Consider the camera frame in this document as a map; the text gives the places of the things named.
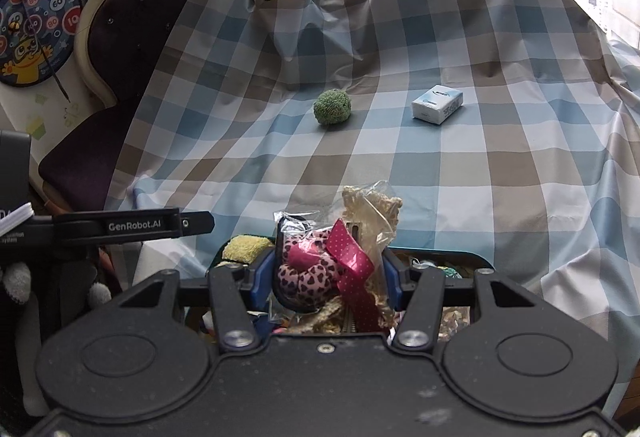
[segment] velcro dartboard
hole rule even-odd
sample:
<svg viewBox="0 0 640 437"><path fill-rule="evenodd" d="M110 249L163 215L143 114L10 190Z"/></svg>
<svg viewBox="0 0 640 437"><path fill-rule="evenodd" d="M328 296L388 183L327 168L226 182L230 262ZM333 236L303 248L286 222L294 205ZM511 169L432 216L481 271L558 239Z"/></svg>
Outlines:
<svg viewBox="0 0 640 437"><path fill-rule="evenodd" d="M73 51L81 11L80 0L0 0L0 81L31 86L50 78Z"/></svg>

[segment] pink polka dot ribbon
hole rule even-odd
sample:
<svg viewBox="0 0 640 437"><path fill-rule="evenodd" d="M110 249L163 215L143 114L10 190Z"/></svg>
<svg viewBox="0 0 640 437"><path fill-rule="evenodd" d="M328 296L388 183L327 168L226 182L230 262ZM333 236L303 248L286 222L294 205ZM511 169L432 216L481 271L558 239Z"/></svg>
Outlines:
<svg viewBox="0 0 640 437"><path fill-rule="evenodd" d="M338 281L338 291L353 312L356 330L380 332L380 312L375 298L364 287L374 271L373 263L340 218L326 241L326 250L347 271Z"/></svg>

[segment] checkered fabric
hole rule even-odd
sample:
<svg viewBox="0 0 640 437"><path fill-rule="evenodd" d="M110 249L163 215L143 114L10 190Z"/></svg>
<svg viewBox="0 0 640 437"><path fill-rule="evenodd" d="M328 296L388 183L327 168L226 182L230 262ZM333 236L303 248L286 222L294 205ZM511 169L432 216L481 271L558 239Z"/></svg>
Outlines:
<svg viewBox="0 0 640 437"><path fill-rule="evenodd" d="M640 357L640 56L573 0L189 0L122 150L109 208L212 211L211 235L145 244L136 280L202 275L273 212L387 179L395 245L477 253ZM443 84L443 125L411 102ZM313 103L353 113L323 128Z"/></svg>

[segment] white box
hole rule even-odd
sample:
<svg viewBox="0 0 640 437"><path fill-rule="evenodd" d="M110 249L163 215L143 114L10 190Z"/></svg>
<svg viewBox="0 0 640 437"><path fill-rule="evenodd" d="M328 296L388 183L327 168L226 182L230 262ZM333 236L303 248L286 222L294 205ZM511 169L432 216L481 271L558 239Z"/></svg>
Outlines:
<svg viewBox="0 0 640 437"><path fill-rule="evenodd" d="M462 104L462 92L437 84L411 103L416 119L441 124Z"/></svg>

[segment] green knitted ball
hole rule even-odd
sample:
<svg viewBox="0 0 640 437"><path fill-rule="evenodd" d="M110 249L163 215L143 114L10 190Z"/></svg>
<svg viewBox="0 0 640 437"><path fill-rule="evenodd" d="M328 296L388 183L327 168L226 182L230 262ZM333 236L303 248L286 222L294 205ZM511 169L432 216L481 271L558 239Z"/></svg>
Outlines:
<svg viewBox="0 0 640 437"><path fill-rule="evenodd" d="M325 90L314 103L314 115L322 125L346 121L351 115L351 99L341 90Z"/></svg>

